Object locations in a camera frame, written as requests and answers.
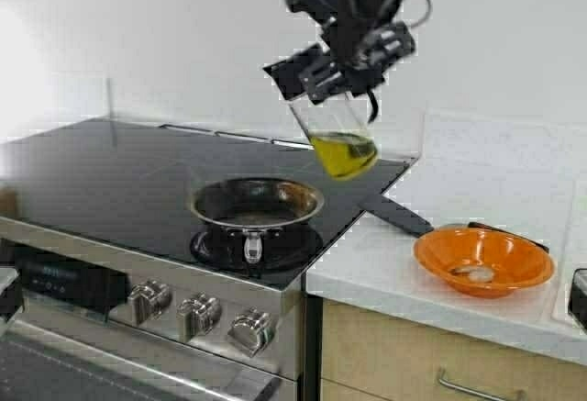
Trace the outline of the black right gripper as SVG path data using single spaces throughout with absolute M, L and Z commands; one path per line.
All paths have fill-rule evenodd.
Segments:
M 394 65 L 415 52 L 415 40 L 404 22 L 371 31 L 351 58 L 317 43 L 291 57 L 263 67 L 287 101 L 301 96 L 324 102 L 343 93 L 365 95 L 385 83 Z

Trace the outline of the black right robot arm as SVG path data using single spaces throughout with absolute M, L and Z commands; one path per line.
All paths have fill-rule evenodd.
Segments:
M 307 96 L 319 105 L 342 93 L 367 94 L 415 51 L 409 27 L 396 17 L 403 1 L 284 0 L 317 23 L 321 40 L 263 70 L 287 101 Z

